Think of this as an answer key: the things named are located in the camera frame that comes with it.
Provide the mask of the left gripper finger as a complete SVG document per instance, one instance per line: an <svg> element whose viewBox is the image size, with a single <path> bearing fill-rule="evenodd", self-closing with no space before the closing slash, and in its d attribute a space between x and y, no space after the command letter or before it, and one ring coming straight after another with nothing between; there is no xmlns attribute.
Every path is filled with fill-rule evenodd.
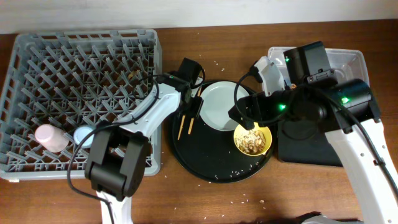
<svg viewBox="0 0 398 224"><path fill-rule="evenodd" d="M190 107L190 116L191 118L197 119L200 115L201 108L203 106L203 98L200 96L196 96L193 98L191 107Z"/></svg>
<svg viewBox="0 0 398 224"><path fill-rule="evenodd" d="M178 107L178 110L176 112L176 117L180 118L183 115L186 115L190 110L190 104L189 103L183 103Z"/></svg>

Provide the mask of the wooden chopstick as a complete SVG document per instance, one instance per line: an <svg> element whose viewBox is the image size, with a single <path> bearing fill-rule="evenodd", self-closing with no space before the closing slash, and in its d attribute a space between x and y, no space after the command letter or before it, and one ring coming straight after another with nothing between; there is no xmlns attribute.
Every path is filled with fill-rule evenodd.
<svg viewBox="0 0 398 224"><path fill-rule="evenodd" d="M177 140L178 141L180 140L180 137L181 137L181 133L182 133L183 125L184 125L184 122L185 122L185 118L186 118L186 115L183 114L182 118L181 118L181 122L180 122L180 127L179 127L179 130L178 130L178 136L177 136Z"/></svg>
<svg viewBox="0 0 398 224"><path fill-rule="evenodd" d="M201 87L199 87L199 89L197 91L197 96L200 96L200 94L201 94ZM190 126L189 126L189 129L188 129L188 134L189 135L191 135L193 124L194 124L194 120L195 120L194 117L192 117L191 120L190 120Z"/></svg>

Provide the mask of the light grey plate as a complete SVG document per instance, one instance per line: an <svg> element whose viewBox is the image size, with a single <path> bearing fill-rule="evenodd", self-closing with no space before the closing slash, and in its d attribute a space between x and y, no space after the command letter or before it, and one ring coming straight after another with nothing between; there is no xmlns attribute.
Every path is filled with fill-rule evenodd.
<svg viewBox="0 0 398 224"><path fill-rule="evenodd" d="M234 106L235 86L234 82L220 81L209 84L202 91L200 116L209 127L218 131L234 131L238 126L228 114Z"/></svg>

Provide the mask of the yellow bowl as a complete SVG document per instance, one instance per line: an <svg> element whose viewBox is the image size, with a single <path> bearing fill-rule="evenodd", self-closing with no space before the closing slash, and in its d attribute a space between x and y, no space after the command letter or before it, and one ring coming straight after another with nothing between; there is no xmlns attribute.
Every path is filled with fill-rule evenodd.
<svg viewBox="0 0 398 224"><path fill-rule="evenodd" d="M238 125L233 138L235 146L247 156L265 155L272 145L271 130L268 127L259 127L257 123L254 123L254 128L250 130Z"/></svg>

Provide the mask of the food scraps and rice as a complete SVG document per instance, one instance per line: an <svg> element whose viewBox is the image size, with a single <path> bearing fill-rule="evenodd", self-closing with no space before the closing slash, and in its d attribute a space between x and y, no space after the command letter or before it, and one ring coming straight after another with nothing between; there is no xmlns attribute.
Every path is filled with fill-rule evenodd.
<svg viewBox="0 0 398 224"><path fill-rule="evenodd" d="M244 130L234 140L238 149L246 154L260 154L266 145L264 134L258 130Z"/></svg>

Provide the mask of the blue cup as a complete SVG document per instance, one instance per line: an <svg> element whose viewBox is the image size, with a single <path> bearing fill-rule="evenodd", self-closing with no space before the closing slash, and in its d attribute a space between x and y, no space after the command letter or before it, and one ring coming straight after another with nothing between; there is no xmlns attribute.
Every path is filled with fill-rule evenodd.
<svg viewBox="0 0 398 224"><path fill-rule="evenodd" d="M73 140L75 144L78 146L82 140L89 135L95 128L90 125L82 125L76 128L75 132L73 133ZM83 149L88 149L91 147L93 143L95 135L90 136L81 146Z"/></svg>

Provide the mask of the pink cup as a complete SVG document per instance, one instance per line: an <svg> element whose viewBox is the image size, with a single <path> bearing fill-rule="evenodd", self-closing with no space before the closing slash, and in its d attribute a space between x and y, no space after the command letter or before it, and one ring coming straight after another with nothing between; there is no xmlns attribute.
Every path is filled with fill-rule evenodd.
<svg viewBox="0 0 398 224"><path fill-rule="evenodd" d="M35 139L48 151L58 153L69 144L69 140L64 134L65 132L60 128L51 124L43 124L35 130Z"/></svg>

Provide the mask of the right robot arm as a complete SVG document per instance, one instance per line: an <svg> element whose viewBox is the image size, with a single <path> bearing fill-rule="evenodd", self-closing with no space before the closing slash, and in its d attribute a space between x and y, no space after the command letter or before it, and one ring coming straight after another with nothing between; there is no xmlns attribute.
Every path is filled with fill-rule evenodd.
<svg viewBox="0 0 398 224"><path fill-rule="evenodd" d="M340 83L322 42L284 52L289 74L261 58L248 74L262 91L235 98L229 117L244 129L306 119L317 124L345 169L365 223L397 222L397 170L389 154L379 105L358 78Z"/></svg>

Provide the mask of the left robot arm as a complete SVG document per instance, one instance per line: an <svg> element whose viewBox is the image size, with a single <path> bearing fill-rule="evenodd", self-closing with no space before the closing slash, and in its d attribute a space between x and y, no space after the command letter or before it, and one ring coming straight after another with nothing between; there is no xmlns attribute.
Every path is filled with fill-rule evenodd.
<svg viewBox="0 0 398 224"><path fill-rule="evenodd" d="M195 93L204 81L202 66L185 58L176 72L156 75L152 92L131 112L97 125L85 177L101 203L103 223L132 223L132 196L146 168L145 145L165 118L197 102Z"/></svg>

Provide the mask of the black rectangular waste tray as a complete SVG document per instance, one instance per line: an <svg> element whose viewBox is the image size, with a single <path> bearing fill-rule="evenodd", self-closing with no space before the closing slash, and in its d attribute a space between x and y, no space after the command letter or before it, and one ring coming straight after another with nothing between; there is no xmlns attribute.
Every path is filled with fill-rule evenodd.
<svg viewBox="0 0 398 224"><path fill-rule="evenodd" d="M278 124L280 161L341 167L342 163L326 136L312 121L281 121Z"/></svg>

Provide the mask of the clear plastic waste bin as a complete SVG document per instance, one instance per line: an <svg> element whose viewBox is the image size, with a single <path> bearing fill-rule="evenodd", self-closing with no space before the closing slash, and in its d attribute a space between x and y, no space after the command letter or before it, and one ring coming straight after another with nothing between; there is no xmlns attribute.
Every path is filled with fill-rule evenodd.
<svg viewBox="0 0 398 224"><path fill-rule="evenodd" d="M266 56L282 73L284 91L300 85L330 88L357 79L369 84L366 62L358 50L328 49L315 42L301 47L271 47Z"/></svg>

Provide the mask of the grey plastic dishwasher rack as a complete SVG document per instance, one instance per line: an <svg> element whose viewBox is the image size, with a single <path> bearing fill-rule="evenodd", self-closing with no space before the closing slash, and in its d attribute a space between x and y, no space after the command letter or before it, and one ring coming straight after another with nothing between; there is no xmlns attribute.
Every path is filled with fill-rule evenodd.
<svg viewBox="0 0 398 224"><path fill-rule="evenodd" d="M152 29L18 35L1 88L1 178L83 178L89 151L77 149L76 128L127 115L151 89L146 76L161 71ZM64 150L35 139L43 124L65 132Z"/></svg>

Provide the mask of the round black serving tray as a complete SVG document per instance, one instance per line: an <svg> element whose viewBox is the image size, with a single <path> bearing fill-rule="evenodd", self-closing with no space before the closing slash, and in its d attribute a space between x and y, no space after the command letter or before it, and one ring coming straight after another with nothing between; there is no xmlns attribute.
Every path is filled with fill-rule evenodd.
<svg viewBox="0 0 398 224"><path fill-rule="evenodd" d="M232 131L217 131L198 118L193 131L182 131L182 115L170 116L167 133L169 146L176 160L194 176L214 183L232 183L247 179L259 172L271 158L277 143L260 156L247 156L236 148Z"/></svg>

